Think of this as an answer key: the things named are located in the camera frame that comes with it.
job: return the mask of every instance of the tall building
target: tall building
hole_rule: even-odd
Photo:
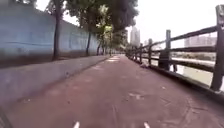
[[[131,30],[131,40],[130,43],[137,47],[140,46],[140,30],[138,30],[135,26],[132,27]]]
[[[148,45],[148,44],[149,44],[149,41],[145,40],[144,43],[143,43],[143,46]]]
[[[217,37],[191,37],[184,40],[185,47],[200,47],[200,46],[215,46],[217,41]],[[206,52],[199,52],[199,53],[185,53],[191,58],[201,59],[201,60],[215,60],[215,53],[206,53]]]
[[[200,47],[200,46],[214,46],[216,45],[216,37],[198,36],[185,39],[185,47]]]

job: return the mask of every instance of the path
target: path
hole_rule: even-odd
[[[15,104],[15,128],[223,128],[223,108],[124,56]]]

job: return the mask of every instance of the gray concrete wall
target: gray concrete wall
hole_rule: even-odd
[[[6,5],[9,3],[9,0],[0,0],[0,6],[1,5]]]
[[[0,61],[48,56],[53,53],[55,18],[28,5],[10,3],[0,8]],[[60,54],[84,55],[88,33],[62,21]],[[91,39],[96,54],[98,40]]]
[[[92,56],[0,70],[0,105],[5,106],[43,90],[106,58],[108,56]]]

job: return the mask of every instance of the river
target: river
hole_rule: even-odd
[[[181,59],[181,58],[172,58],[173,60],[181,60],[181,61],[188,61],[188,62],[194,62],[194,63],[200,63],[204,65],[214,66],[214,61],[205,61],[205,60],[196,60],[196,59]],[[158,66],[158,61],[152,60],[152,65]],[[208,86],[211,85],[213,73],[202,71],[186,66],[177,65],[177,73],[184,75],[186,77],[189,77],[191,79],[198,80]],[[222,83],[221,90],[224,91],[224,82]]]

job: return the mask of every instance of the wooden railing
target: wooden railing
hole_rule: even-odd
[[[152,42],[152,40],[149,40],[149,44],[146,46],[141,46],[139,48],[132,47],[132,49],[129,49],[126,51],[126,55],[139,62],[142,63],[142,59],[148,59],[149,66],[152,66],[151,60],[156,61],[163,61],[166,62],[168,65],[175,64],[175,65],[182,65],[187,66],[207,72],[213,73],[212,83],[210,88],[214,91],[219,91],[220,87],[222,85],[222,78],[224,75],[224,5],[219,5],[216,7],[216,14],[217,14],[217,25],[204,28],[198,31],[189,32],[180,36],[172,37],[171,38],[171,31],[166,31],[166,39],[164,41],[159,42]],[[217,32],[217,43],[215,46],[201,46],[201,47],[186,47],[186,48],[171,48],[171,42],[182,40],[194,36],[199,36],[203,34],[208,34],[212,32]],[[160,45],[165,43],[165,49],[164,50],[152,50],[152,47],[155,45]],[[161,58],[153,58],[153,53],[161,53],[163,51],[166,51],[166,56]],[[171,52],[207,52],[207,53],[216,53],[216,61],[215,66],[208,66],[203,65],[200,63],[193,63],[193,62],[187,62],[187,61],[180,61],[180,60],[172,60]]]

